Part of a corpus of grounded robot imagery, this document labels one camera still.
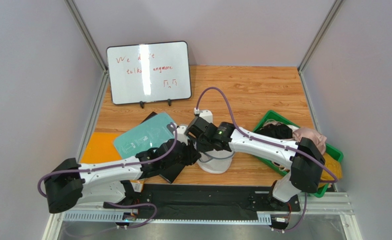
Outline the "white mesh laundry bag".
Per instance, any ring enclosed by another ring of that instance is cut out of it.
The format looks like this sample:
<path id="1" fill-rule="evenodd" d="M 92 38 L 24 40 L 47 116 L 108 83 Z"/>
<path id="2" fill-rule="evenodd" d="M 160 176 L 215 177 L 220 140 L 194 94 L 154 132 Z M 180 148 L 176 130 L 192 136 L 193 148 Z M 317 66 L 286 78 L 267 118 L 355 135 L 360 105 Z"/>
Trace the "white mesh laundry bag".
<path id="1" fill-rule="evenodd" d="M 228 170 L 232 163 L 234 151 L 209 151 L 201 153 L 201 157 L 197 160 L 198 166 L 210 174 L 222 174 Z"/>

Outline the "pink bra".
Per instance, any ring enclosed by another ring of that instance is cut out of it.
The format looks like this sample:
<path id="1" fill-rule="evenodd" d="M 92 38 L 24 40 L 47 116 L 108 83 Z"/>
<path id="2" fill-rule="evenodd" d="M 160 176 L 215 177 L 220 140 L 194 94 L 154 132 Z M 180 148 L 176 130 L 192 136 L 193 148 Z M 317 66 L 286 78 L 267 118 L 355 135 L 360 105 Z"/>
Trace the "pink bra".
<path id="1" fill-rule="evenodd" d="M 327 137 L 319 133 L 317 130 L 307 127 L 301 127 L 294 130 L 292 135 L 293 139 L 298 142 L 300 142 L 302 138 L 310 139 L 322 155 L 326 152 Z"/>

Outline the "black bra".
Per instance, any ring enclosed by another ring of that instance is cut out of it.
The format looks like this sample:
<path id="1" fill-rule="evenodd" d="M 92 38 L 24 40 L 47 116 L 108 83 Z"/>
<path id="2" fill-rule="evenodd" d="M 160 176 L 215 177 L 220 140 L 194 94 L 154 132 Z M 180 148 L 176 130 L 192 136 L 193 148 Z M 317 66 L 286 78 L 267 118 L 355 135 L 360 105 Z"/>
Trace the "black bra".
<path id="1" fill-rule="evenodd" d="M 293 130 L 281 122 L 268 122 L 257 129 L 255 133 L 280 140 L 293 138 Z"/>

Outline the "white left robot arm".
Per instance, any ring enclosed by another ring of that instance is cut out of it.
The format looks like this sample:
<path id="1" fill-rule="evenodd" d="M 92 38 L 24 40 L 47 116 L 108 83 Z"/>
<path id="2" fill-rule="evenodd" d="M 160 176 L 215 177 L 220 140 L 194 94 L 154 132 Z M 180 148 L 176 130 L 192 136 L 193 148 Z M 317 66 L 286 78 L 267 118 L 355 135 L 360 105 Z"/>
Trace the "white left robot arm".
<path id="1" fill-rule="evenodd" d="M 85 164 L 68 158 L 39 181 L 44 184 L 48 211 L 65 212 L 76 205 L 95 202 L 118 204 L 130 197 L 125 181 L 164 175 L 175 166 L 190 166 L 201 157 L 191 141 L 170 139 L 125 159 Z"/>

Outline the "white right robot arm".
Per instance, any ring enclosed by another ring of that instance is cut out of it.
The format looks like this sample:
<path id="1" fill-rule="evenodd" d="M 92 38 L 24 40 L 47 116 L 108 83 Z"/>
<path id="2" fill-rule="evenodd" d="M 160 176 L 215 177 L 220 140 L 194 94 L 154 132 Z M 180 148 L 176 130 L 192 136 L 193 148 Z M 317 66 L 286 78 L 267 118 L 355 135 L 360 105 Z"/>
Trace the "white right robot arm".
<path id="1" fill-rule="evenodd" d="M 219 126 L 197 116 L 189 124 L 185 135 L 195 141 L 200 153 L 228 151 L 250 154 L 278 163 L 289 172 L 278 180 L 272 189 L 272 197 L 288 202 L 294 195 L 317 192 L 325 160 L 309 138 L 300 141 L 276 139 L 229 122 Z"/>

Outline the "black board under teal board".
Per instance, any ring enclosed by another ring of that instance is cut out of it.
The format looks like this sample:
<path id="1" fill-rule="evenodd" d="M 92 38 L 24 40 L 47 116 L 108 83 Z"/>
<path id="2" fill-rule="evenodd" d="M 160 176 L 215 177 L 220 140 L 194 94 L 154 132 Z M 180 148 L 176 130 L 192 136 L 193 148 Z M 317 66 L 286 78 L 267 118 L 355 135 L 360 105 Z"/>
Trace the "black board under teal board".
<path id="1" fill-rule="evenodd" d="M 152 112 L 150 113 L 143 121 L 141 124 L 149 121 L 150 119 L 156 117 L 157 114 L 156 112 Z M 170 119 L 170 116 L 168 114 L 166 114 L 166 118 L 167 120 Z M 182 170 L 185 168 L 185 165 L 182 163 L 175 163 L 169 167 L 167 167 L 166 169 L 162 170 L 159 173 L 159 177 L 161 177 L 162 179 L 164 179 L 167 183 L 171 184 L 173 183 L 177 177 L 179 176 L 179 174 L 182 172 Z"/>

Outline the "teal shirt folding board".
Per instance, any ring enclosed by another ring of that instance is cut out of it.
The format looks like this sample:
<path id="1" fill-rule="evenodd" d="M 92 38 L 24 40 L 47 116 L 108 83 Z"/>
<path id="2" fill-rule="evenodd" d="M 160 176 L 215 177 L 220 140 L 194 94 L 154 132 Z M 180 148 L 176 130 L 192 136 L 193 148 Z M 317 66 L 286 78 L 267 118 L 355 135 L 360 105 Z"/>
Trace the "teal shirt folding board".
<path id="1" fill-rule="evenodd" d="M 165 112 L 152 112 L 142 123 L 118 136 L 113 145 L 122 159 L 150 148 L 157 148 L 174 138 L 174 120 Z"/>

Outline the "white dry-erase board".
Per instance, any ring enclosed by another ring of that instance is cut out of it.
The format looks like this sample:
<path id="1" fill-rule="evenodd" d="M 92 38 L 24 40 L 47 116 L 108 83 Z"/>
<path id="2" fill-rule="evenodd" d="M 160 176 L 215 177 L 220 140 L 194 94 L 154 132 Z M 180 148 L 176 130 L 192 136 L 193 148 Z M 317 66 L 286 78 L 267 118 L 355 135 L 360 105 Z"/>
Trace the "white dry-erase board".
<path id="1" fill-rule="evenodd" d="M 192 97 L 188 44 L 172 41 L 110 46 L 106 50 L 115 105 Z"/>

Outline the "mustard yellow garment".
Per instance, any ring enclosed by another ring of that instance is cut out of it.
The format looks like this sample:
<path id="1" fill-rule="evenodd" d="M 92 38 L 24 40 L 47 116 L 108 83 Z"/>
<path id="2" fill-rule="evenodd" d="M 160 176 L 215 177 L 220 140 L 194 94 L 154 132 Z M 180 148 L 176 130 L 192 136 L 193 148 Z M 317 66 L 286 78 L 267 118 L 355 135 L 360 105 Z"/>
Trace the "mustard yellow garment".
<path id="1" fill-rule="evenodd" d="M 330 170 L 338 180 L 340 180 L 343 177 L 341 164 L 328 153 L 324 153 L 323 158 L 325 159 L 325 167 Z M 324 170 L 320 180 L 334 181 L 334 178 Z"/>

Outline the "green plastic tray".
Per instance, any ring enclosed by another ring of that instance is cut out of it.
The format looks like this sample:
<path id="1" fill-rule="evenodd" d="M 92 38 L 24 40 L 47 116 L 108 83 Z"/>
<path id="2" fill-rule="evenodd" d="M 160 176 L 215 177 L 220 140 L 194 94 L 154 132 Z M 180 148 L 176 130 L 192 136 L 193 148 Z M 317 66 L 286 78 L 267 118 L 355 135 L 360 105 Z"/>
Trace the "green plastic tray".
<path id="1" fill-rule="evenodd" d="M 290 125 L 291 128 L 293 128 L 293 126 L 296 128 L 300 128 L 300 126 L 298 126 L 296 123 L 288 120 L 287 118 L 280 115 L 279 113 L 277 113 L 273 110 L 269 110 L 263 116 L 263 118 L 260 120 L 260 122 L 255 126 L 253 131 L 255 132 L 258 129 L 260 129 L 261 127 L 263 127 L 264 123 L 269 123 L 269 122 L 274 122 L 274 121 L 281 122 L 286 125 Z M 323 154 L 323 157 L 325 157 L 325 160 L 326 160 L 326 167 L 329 170 L 331 170 L 335 174 L 336 177 L 341 178 L 342 177 L 342 168 L 339 167 L 338 172 L 336 172 L 335 167 L 331 167 L 330 163 L 331 163 L 331 159 L 334 159 L 334 162 L 337 162 L 337 163 L 339 163 L 339 165 L 341 165 L 341 162 L 344 158 L 344 155 L 340 150 L 338 150 L 334 146 L 332 146 L 328 143 L 325 143 L 325 145 L 326 145 L 326 150 L 325 150 L 325 153 Z M 259 159 L 261 162 L 266 164 L 268 167 L 273 169 L 275 172 L 277 172 L 281 176 L 285 176 L 288 173 L 288 171 L 285 171 L 284 168 L 279 167 L 277 164 L 275 164 L 274 162 L 271 162 L 268 159 L 264 159 L 261 157 L 257 157 L 257 159 Z M 328 190 L 333 191 L 332 185 L 330 183 L 328 183 L 328 184 L 324 183 L 324 184 L 320 185 L 317 192 L 313 193 L 312 196 L 315 196 L 317 198 L 322 198 Z"/>

